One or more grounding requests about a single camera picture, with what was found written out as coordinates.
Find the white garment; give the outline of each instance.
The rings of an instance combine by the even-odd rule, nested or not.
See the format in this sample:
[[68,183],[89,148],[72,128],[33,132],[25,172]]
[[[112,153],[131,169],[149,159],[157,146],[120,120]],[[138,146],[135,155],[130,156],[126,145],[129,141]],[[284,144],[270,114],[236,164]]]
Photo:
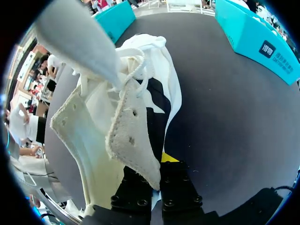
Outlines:
[[29,123],[25,124],[24,116],[19,112],[19,105],[12,110],[9,116],[9,131],[21,139],[29,138],[35,141],[38,133],[38,116],[29,114]]
[[47,66],[48,67],[54,67],[54,68],[58,68],[61,67],[62,61],[55,57],[54,55],[49,55],[48,57],[48,61],[47,61]]
[[54,81],[56,83],[58,83],[58,80],[60,79],[60,75],[61,75],[61,71],[59,71],[59,70],[62,68],[62,61],[59,58],[57,58],[56,56],[50,55],[48,57],[47,65],[48,65],[48,67],[52,66],[57,69],[57,73],[56,73]]
[[12,136],[12,138],[14,139],[14,141],[21,147],[23,145],[22,140],[15,135],[13,132],[10,131],[10,135]]

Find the teal box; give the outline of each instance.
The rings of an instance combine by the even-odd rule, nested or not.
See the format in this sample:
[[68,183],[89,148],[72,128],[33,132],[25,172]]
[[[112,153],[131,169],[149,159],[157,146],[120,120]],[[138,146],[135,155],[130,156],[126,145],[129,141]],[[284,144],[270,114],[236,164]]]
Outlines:
[[124,1],[99,13],[94,19],[101,25],[110,39],[116,43],[135,20],[135,14],[128,1]]
[[262,64],[289,85],[299,78],[300,64],[289,45],[257,14],[234,2],[217,0],[216,20],[236,53]]

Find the dark gray tabletop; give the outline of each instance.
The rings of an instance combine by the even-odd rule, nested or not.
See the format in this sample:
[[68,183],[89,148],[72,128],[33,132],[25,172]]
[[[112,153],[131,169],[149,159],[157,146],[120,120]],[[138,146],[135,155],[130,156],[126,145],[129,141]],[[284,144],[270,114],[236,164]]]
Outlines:
[[[134,34],[164,36],[178,74],[182,107],[165,151],[184,159],[206,212],[223,215],[265,187],[292,185],[300,164],[300,93],[264,66],[235,54],[214,17],[168,13],[139,17]],[[61,78],[48,120],[75,87]],[[79,170],[50,130],[46,153],[61,183],[84,204]]]

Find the yellow tag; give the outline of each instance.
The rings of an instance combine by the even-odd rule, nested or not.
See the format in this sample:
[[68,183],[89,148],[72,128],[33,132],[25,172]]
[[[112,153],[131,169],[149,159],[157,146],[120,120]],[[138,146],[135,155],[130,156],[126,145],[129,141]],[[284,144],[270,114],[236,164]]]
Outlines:
[[179,162],[177,159],[173,158],[172,156],[169,156],[167,153],[163,152],[163,155],[161,157],[161,162],[165,163],[165,162]]

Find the black cable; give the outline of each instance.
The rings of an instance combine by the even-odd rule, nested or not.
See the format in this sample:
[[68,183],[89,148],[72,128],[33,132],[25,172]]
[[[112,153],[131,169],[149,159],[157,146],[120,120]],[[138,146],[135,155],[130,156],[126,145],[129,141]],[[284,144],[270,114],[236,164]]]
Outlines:
[[44,214],[42,214],[42,215],[41,215],[41,219],[44,218],[44,217],[54,217],[54,218],[56,218],[56,216],[54,216],[54,215],[51,214],[51,213],[44,213]]
[[278,191],[278,190],[282,190],[282,189],[287,189],[287,190],[290,190],[291,192],[294,191],[294,188],[289,187],[289,186],[280,186],[280,187],[275,188],[274,190]]
[[[20,171],[20,172],[22,172],[22,173],[24,173],[24,174],[27,174],[26,172],[23,172],[22,170],[19,170],[17,167],[15,167],[14,166],[14,168],[16,169],[16,170],[18,170],[18,171]],[[35,174],[30,174],[31,176],[41,176],[41,177],[43,177],[43,176],[48,176],[48,175],[50,175],[50,174],[52,174],[52,173],[54,173],[54,172],[50,172],[50,173],[47,173],[47,174],[43,174],[43,175],[35,175]]]
[[31,176],[48,176],[49,174],[52,174],[52,173],[54,173],[54,172],[50,172],[50,173],[47,173],[47,174],[44,174],[44,175],[33,175],[33,174],[31,174]]

